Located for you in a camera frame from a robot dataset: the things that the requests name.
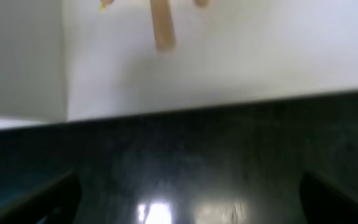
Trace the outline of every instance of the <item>glossy black surface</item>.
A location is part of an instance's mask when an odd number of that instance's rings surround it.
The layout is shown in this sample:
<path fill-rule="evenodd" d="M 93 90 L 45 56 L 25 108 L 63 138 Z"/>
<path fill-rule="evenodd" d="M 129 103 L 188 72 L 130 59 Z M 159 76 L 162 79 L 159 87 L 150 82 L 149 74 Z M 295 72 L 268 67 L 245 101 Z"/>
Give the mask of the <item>glossy black surface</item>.
<path fill-rule="evenodd" d="M 150 201 L 173 223 L 305 223 L 307 169 L 358 202 L 358 93 L 3 131 L 0 206 L 70 168 L 75 223 L 129 223 Z"/>

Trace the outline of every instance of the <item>yellow tip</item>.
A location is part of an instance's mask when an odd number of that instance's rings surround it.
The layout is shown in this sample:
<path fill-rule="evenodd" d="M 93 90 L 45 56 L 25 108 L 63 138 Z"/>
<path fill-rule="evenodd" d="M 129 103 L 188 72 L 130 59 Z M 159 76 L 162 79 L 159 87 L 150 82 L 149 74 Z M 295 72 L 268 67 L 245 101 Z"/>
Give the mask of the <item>yellow tip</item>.
<path fill-rule="evenodd" d="M 103 4 L 103 2 L 100 3 L 100 11 L 103 12 L 106 10 L 106 5 Z"/>

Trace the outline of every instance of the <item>light brown object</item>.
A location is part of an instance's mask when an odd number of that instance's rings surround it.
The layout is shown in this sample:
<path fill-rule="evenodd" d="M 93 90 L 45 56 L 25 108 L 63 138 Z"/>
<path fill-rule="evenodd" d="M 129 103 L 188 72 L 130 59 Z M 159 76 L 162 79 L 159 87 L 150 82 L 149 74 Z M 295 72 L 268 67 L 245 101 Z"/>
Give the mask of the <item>light brown object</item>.
<path fill-rule="evenodd" d="M 158 51 L 173 49 L 176 43 L 169 0 L 150 0 L 154 39 Z"/>
<path fill-rule="evenodd" d="M 194 2 L 198 7 L 206 7 L 209 3 L 209 0 L 194 0 Z"/>
<path fill-rule="evenodd" d="M 108 5 L 114 2 L 114 0 L 100 0 L 103 4 Z"/>

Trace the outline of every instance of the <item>black object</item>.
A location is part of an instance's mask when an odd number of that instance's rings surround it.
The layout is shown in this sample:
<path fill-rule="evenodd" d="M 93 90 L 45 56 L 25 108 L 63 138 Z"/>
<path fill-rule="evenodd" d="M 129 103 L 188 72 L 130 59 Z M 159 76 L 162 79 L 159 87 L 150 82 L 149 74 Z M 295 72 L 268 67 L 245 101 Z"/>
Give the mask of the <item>black object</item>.
<path fill-rule="evenodd" d="M 317 175 L 307 172 L 299 192 L 309 224 L 358 223 L 358 204 Z"/>
<path fill-rule="evenodd" d="M 0 224 L 72 223 L 81 200 L 80 181 L 73 172 L 57 178 L 19 202 L 0 209 Z"/>

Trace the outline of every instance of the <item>brown object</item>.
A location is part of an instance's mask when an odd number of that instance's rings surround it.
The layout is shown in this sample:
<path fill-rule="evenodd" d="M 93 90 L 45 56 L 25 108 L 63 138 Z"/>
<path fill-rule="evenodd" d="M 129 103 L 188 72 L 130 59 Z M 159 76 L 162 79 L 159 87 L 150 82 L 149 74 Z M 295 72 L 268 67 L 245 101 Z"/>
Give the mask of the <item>brown object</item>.
<path fill-rule="evenodd" d="M 198 7 L 206 7 L 209 3 L 209 0 L 194 0 L 194 2 Z"/>
<path fill-rule="evenodd" d="M 100 0 L 103 4 L 108 5 L 114 2 L 114 0 Z"/>
<path fill-rule="evenodd" d="M 176 43 L 169 0 L 150 0 L 154 39 L 158 51 L 170 50 Z"/>

